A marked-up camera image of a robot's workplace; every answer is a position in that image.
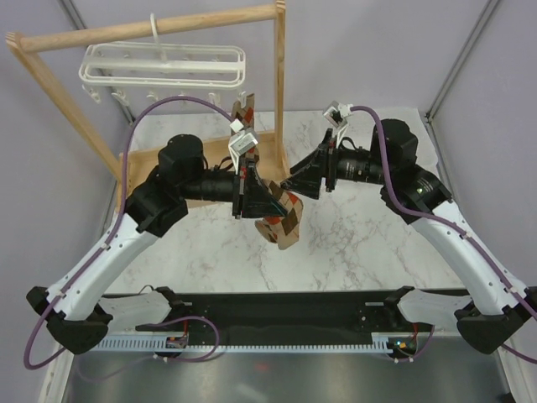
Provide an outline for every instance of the white wall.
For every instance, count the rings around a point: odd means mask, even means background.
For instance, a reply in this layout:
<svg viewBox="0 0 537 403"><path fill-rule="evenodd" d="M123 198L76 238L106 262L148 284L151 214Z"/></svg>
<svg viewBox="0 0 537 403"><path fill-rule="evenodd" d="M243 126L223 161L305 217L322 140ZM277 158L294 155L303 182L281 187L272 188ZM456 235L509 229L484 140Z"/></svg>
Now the white wall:
<svg viewBox="0 0 537 403"><path fill-rule="evenodd" d="M2 31L68 30L55 0L0 4ZM81 91L83 50L44 54L106 140L117 149L125 123L106 98ZM37 315L26 302L34 285L58 280L95 241L112 176L5 45L0 46L0 390L1 401L34 402L46 369L29 372L23 350ZM32 358L49 356L46 329Z"/></svg>
<svg viewBox="0 0 537 403"><path fill-rule="evenodd" d="M537 285L535 15L535 0L501 3L435 119L468 221L528 285ZM537 357L534 321L520 335Z"/></svg>
<svg viewBox="0 0 537 403"><path fill-rule="evenodd" d="M89 27L101 27L149 20L150 13L163 18L272 1L75 3ZM372 107L427 110L485 3L486 0L288 0L285 109L322 109L338 99ZM248 90L256 92L259 110L274 110L271 22L166 35L164 39L183 44L241 46L247 54ZM138 114L148 104L140 95L133 110Z"/></svg>

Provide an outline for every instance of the wooden base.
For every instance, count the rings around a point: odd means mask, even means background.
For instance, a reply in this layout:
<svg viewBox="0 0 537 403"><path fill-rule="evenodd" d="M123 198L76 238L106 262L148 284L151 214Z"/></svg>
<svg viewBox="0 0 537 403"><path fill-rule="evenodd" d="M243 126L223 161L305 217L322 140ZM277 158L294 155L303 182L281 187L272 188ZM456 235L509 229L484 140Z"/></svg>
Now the wooden base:
<svg viewBox="0 0 537 403"><path fill-rule="evenodd" d="M224 157L229 155L227 144L229 137L220 137L218 139L210 139L203 142L203 153L209 162L209 166L219 165ZM128 154L128 185L127 196L131 194L133 189L144 182L149 172L158 164L157 155L162 147L156 149L145 149L133 151ZM289 176L289 164L287 162L287 154L285 151L282 154L282 160L277 160L277 136L274 131L259 132L259 163L258 172L263 179L270 179L275 182L281 182ZM123 162L123 154L120 155L120 160ZM119 197L117 195L117 205L119 206ZM187 202L189 208L208 206L214 204L213 201L189 200Z"/></svg>

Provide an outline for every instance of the checkered cloth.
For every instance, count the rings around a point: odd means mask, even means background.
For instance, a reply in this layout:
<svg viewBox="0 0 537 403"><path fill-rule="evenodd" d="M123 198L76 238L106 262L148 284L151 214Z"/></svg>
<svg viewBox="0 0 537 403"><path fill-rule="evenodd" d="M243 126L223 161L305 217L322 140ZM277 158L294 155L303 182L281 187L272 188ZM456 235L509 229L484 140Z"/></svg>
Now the checkered cloth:
<svg viewBox="0 0 537 403"><path fill-rule="evenodd" d="M246 105L242 107L239 101L233 104L232 116L242 122L245 128L253 128L253 104L255 97L250 94L246 97ZM259 162L259 151L256 147L250 149L246 156ZM304 203L290 191L285 191L276 182L263 180L268 191L287 210L285 217L264 217L255 222L255 228L270 243L277 243L280 250L287 249L299 240L300 219L304 210Z"/></svg>

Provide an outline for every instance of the wooden pole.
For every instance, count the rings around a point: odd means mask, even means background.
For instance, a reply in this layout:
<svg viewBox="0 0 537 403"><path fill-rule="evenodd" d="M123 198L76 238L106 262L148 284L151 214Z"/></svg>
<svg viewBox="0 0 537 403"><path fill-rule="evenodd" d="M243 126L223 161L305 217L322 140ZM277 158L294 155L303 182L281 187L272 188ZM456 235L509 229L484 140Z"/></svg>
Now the wooden pole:
<svg viewBox="0 0 537 403"><path fill-rule="evenodd" d="M266 21L275 18L276 9L274 5L266 4L215 13L162 18L155 21L155 23L159 34L172 34L196 29ZM117 40L144 38L151 35L151 23L148 19L139 23L21 38L20 49L26 53L43 52L75 46L88 46L90 44L105 44Z"/></svg>
<svg viewBox="0 0 537 403"><path fill-rule="evenodd" d="M89 119L78 108L75 100L69 95L69 92L61 85L50 68L43 62L38 54L27 54L21 50L21 39L23 36L19 33L7 34L6 42L8 48L15 55L18 61L28 70L32 77L39 83L43 91L49 96L50 100L69 120L78 134L90 145L90 147L101 157L107 168L113 173L116 179L121 178L119 161L108 148L105 141L93 127Z"/></svg>
<svg viewBox="0 0 537 403"><path fill-rule="evenodd" d="M285 0L276 0L274 19L274 132L276 135L276 160L281 161L285 174L289 163L284 150L284 78L285 78Z"/></svg>

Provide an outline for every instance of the wooden frame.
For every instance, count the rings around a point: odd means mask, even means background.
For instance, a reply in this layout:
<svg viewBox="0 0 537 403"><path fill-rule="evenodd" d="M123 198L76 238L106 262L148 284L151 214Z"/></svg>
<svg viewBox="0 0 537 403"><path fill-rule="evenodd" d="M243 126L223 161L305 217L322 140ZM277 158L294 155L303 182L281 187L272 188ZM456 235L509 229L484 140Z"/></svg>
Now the wooden frame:
<svg viewBox="0 0 537 403"><path fill-rule="evenodd" d="M155 23L159 34L172 34L271 19L274 21L274 131L261 133L261 142L258 146L260 153L258 170L263 178L281 181L289 174L289 164L283 143L285 0L275 0L274 3L263 6L162 18L156 20ZM99 155L102 162L118 181L121 180L122 156L116 157L107 147L101 135L76 105L69 92L43 62L39 52L143 38L151 35L149 21L34 37L25 37L20 33L6 35L6 42L11 52L38 82L78 134ZM204 150L210 165L218 164L224 156L228 155L228 139L225 137L204 142ZM128 193L144 181L150 169L155 166L157 151L158 149L149 149L129 154ZM207 202L189 201L191 207L204 204Z"/></svg>

